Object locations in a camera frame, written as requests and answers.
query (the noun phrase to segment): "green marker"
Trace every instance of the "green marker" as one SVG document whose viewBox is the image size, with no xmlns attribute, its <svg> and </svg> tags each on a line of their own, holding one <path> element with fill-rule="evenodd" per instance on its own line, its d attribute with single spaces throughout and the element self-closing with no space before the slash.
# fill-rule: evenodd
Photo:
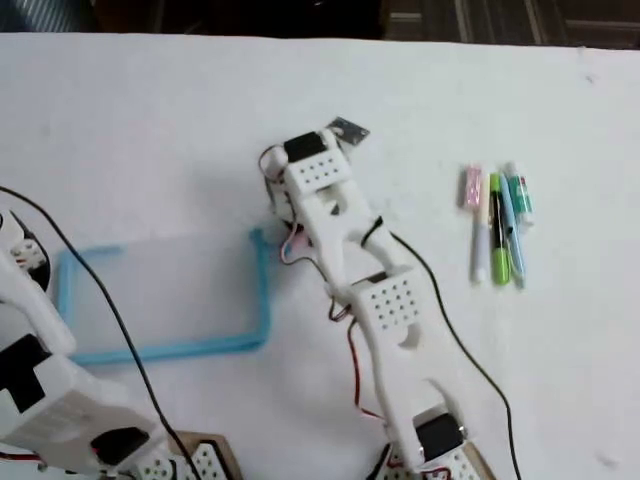
<svg viewBox="0 0 640 480">
<path fill-rule="evenodd" d="M 493 281 L 498 285 L 509 283 L 509 254 L 502 229 L 502 195 L 500 195 L 500 174 L 492 173 L 490 179 L 491 191 L 491 230 L 493 237 L 493 251 L 491 252 L 491 266 L 493 267 Z"/>
</svg>

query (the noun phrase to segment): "blue marker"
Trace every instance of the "blue marker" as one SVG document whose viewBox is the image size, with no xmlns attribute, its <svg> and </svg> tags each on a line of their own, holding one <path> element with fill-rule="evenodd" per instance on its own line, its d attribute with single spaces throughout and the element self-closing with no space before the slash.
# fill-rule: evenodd
<svg viewBox="0 0 640 480">
<path fill-rule="evenodd" d="M 504 204 L 505 233 L 509 240 L 509 253 L 511 254 L 511 266 L 513 274 L 518 283 L 524 287 L 525 268 L 522 250 L 520 249 L 520 239 L 518 238 L 518 226 L 516 216 L 513 211 L 513 203 L 509 193 L 509 182 L 504 173 L 500 174 L 500 192 L 502 193 L 502 203 Z"/>
</svg>

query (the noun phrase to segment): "teal marker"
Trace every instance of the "teal marker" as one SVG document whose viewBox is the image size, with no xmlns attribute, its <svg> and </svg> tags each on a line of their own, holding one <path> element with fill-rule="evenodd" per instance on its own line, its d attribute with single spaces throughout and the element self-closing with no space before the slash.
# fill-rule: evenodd
<svg viewBox="0 0 640 480">
<path fill-rule="evenodd" d="M 507 177 L 509 189 L 511 190 L 511 202 L 516 220 L 521 231 L 533 226 L 533 208 L 531 208 L 531 197 L 524 177 L 518 173 L 513 162 L 507 164 Z"/>
<path fill-rule="evenodd" d="M 500 174 L 492 173 L 490 178 L 491 191 L 491 236 L 493 245 L 491 252 L 491 266 L 493 281 L 498 285 L 509 283 L 510 268 L 507 244 L 502 226 L 502 196 L 500 195 Z"/>
</svg>

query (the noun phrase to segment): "black cable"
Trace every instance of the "black cable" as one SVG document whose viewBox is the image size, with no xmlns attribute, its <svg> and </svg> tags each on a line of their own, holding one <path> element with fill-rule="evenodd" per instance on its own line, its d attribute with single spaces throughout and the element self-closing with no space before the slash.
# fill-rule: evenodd
<svg viewBox="0 0 640 480">
<path fill-rule="evenodd" d="M 473 366 L 476 367 L 478 372 L 480 372 L 480 374 L 485 378 L 485 380 L 487 382 L 489 382 L 489 384 L 493 387 L 493 389 L 496 391 L 496 393 L 502 399 L 502 402 L 504 403 L 505 409 L 507 410 L 507 431 L 508 431 L 508 434 L 509 434 L 509 450 L 511 452 L 511 462 L 513 463 L 513 469 L 514 469 L 514 471 L 516 473 L 517 479 L 518 480 L 522 480 L 522 477 L 520 476 L 520 468 L 518 466 L 518 460 L 516 458 L 515 442 L 513 440 L 513 422 L 512 422 L 512 418 L 511 418 L 511 406 L 509 405 L 509 400 L 507 400 L 506 395 L 502 392 L 502 390 L 500 389 L 498 384 L 493 380 L 493 378 L 491 378 L 491 375 L 489 375 L 486 372 L 486 370 L 484 368 L 482 368 L 482 366 L 473 357 L 473 355 L 471 355 L 469 350 L 467 350 L 467 347 L 465 347 L 464 343 L 462 343 L 462 340 L 460 340 L 460 337 L 456 333 L 456 330 L 453 328 L 453 325 L 451 324 L 451 321 L 449 320 L 449 316 L 447 315 L 447 311 L 444 308 L 444 302 L 442 301 L 442 295 L 440 294 L 440 287 L 438 286 L 438 281 L 436 280 L 436 276 L 433 273 L 433 270 L 431 270 L 431 267 L 429 267 L 427 262 L 420 256 L 420 254 L 418 252 L 416 252 L 411 247 L 411 245 L 409 245 L 407 242 L 405 242 L 402 238 L 400 238 L 398 235 L 396 235 L 393 232 L 391 232 L 391 236 L 398 243 L 400 243 L 400 245 L 402 245 L 404 248 L 406 248 L 409 251 L 409 253 L 411 253 L 411 255 L 413 255 L 416 258 L 416 260 L 418 260 L 418 262 L 420 262 L 420 264 L 427 271 L 427 273 L 429 274 L 429 278 L 431 279 L 431 283 L 433 284 L 433 289 L 436 292 L 436 298 L 438 299 L 438 305 L 440 307 L 440 312 L 442 313 L 442 317 L 444 318 L 444 321 L 446 322 L 447 327 L 449 327 L 449 331 L 451 332 L 451 335 L 453 336 L 453 339 L 456 341 L 456 343 L 460 347 L 460 350 L 462 350 L 462 353 L 465 354 L 465 356 L 469 359 L 469 361 L 473 364 Z"/>
<path fill-rule="evenodd" d="M 373 232 L 375 232 L 378 228 L 380 228 L 383 223 L 384 222 L 382 220 L 382 217 L 376 218 L 376 221 L 373 222 L 373 225 L 371 226 L 371 228 L 367 231 L 367 233 L 364 234 L 364 237 L 362 237 L 362 240 L 360 240 L 360 246 L 362 248 L 364 248 L 364 245 L 365 243 L 367 243 L 367 240 L 369 240 L 369 237 L 373 235 Z"/>
<path fill-rule="evenodd" d="M 144 385 L 147 388 L 147 392 L 149 392 L 149 397 L 151 398 L 151 403 L 153 403 L 153 407 L 155 408 L 156 413 L 158 414 L 158 417 L 160 418 L 160 423 L 162 423 L 162 426 L 165 428 L 165 430 L 167 431 L 169 436 L 171 438 L 173 438 L 173 440 L 176 442 L 176 445 L 178 446 L 178 448 L 180 449 L 180 452 L 182 453 L 182 455 L 184 456 L 185 460 L 187 461 L 187 463 L 189 464 L 189 466 L 193 470 L 193 473 L 195 474 L 197 480 L 202 480 L 202 477 L 198 473 L 198 469 L 196 468 L 195 464 L 193 463 L 193 460 L 191 459 L 191 455 L 189 455 L 189 452 L 188 452 L 187 448 L 184 446 L 184 444 L 182 443 L 182 440 L 180 440 L 180 437 L 178 437 L 178 434 L 171 427 L 171 425 L 167 421 L 166 417 L 164 416 L 164 413 L 162 412 L 162 409 L 160 408 L 160 404 L 158 403 L 158 400 L 156 399 L 156 395 L 155 395 L 155 393 L 153 391 L 153 387 L 151 386 L 151 382 L 149 381 L 149 377 L 147 376 L 147 372 L 146 372 L 146 370 L 144 368 L 144 365 L 142 364 L 142 360 L 140 360 L 140 355 L 138 355 L 138 351 L 136 350 L 136 347 L 133 344 L 133 340 L 131 340 L 131 336 L 129 335 L 129 331 L 127 330 L 127 327 L 124 324 L 124 320 L 122 320 L 122 317 L 120 316 L 120 312 L 118 311 L 118 308 L 116 307 L 115 303 L 113 302 L 113 299 L 111 298 L 111 295 L 109 294 L 109 291 L 107 290 L 107 287 L 105 287 L 104 283 L 102 283 L 102 280 L 100 279 L 98 274 L 96 274 L 96 272 L 93 271 L 93 269 L 89 266 L 89 264 L 82 257 L 82 255 L 80 255 L 80 253 L 78 253 L 78 251 L 71 244 L 71 242 L 66 237 L 66 235 L 62 232 L 62 230 L 60 229 L 58 224 L 55 222 L 55 220 L 53 220 L 53 218 L 51 218 L 51 215 L 49 215 L 49 213 L 47 213 L 47 211 L 43 207 L 38 205 L 36 202 L 31 200 L 30 198 L 25 197 L 21 193 L 18 193 L 18 192 L 14 191 L 14 190 L 11 190 L 10 188 L 0 186 L 0 192 L 7 193 L 7 194 L 19 199 L 19 200 L 22 200 L 23 202 L 29 204 L 34 209 L 36 209 L 38 212 L 40 212 L 40 214 L 47 220 L 47 222 L 49 222 L 49 225 L 51 225 L 51 228 L 53 228 L 53 230 L 55 230 L 55 232 L 58 234 L 58 236 L 60 237 L 60 240 L 62 240 L 62 242 L 66 245 L 66 247 L 69 249 L 71 254 L 76 258 L 76 260 L 78 260 L 78 262 L 83 266 L 83 268 L 86 270 L 86 272 L 96 282 L 96 285 L 98 286 L 98 288 L 102 292 L 102 295 L 104 296 L 105 300 L 109 304 L 109 308 L 113 312 L 113 316 L 116 317 L 116 321 L 118 322 L 118 326 L 120 327 L 120 330 L 122 331 L 122 335 L 124 336 L 124 339 L 127 342 L 127 346 L 129 347 L 129 350 L 131 351 L 131 355 L 133 356 L 133 359 L 135 360 L 136 365 L 138 366 L 138 370 L 140 371 L 140 375 L 142 376 L 142 380 L 144 382 Z"/>
</svg>

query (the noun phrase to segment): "white surface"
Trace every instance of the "white surface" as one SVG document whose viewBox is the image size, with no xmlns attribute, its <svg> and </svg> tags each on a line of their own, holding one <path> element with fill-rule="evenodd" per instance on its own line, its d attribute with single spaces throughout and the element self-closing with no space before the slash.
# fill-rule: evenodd
<svg viewBox="0 0 640 480">
<path fill-rule="evenodd" d="M 355 177 L 431 262 L 460 335 L 509 395 L 524 478 L 628 479 L 640 467 L 637 53 L 3 35 L 0 71 L 1 183 L 81 246 L 253 225 L 269 216 L 256 166 L 266 146 L 337 114 L 362 124 L 372 135 L 352 155 Z M 536 212 L 528 288 L 475 289 L 458 174 L 508 160 L 526 171 Z M 276 280 L 266 347 L 150 365 L 160 401 L 176 427 L 226 434 L 249 479 L 362 478 L 384 439 L 351 405 L 346 325 L 326 320 L 307 265 Z M 431 317 L 425 372 L 512 478 L 499 399 L 435 301 Z M 132 367 L 102 374 L 142 391 Z"/>
</svg>

